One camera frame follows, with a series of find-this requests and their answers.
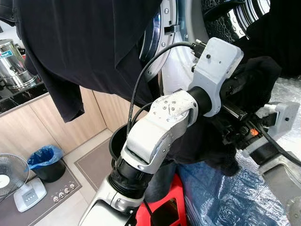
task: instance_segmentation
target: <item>wooden cabinet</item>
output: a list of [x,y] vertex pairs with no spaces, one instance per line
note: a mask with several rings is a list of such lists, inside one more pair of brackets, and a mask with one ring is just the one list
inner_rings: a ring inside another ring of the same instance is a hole
[[[94,91],[94,95],[109,130],[114,132],[119,127],[127,123],[130,102],[112,94]],[[138,109],[139,107],[134,107],[133,116]],[[146,112],[143,112],[139,118],[143,117],[145,114]]]
[[11,153],[27,159],[45,145],[57,142],[28,106],[0,117],[0,153]]
[[45,128],[68,153],[106,129],[102,114],[91,90],[81,88],[85,113],[71,122],[64,123],[51,96],[30,104]]

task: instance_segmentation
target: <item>washing machine door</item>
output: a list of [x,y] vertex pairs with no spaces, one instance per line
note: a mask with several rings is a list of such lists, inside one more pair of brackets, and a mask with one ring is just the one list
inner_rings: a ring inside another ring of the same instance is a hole
[[[160,9],[149,23],[141,40],[137,43],[140,60],[145,65],[159,51],[172,43],[183,40],[193,42],[196,38],[203,41],[208,40],[200,1],[162,0]],[[183,58],[189,55],[190,61],[191,50],[189,48],[185,48],[185,50]],[[145,78],[147,81],[158,74],[166,63],[169,54],[170,51],[163,54],[146,70]]]

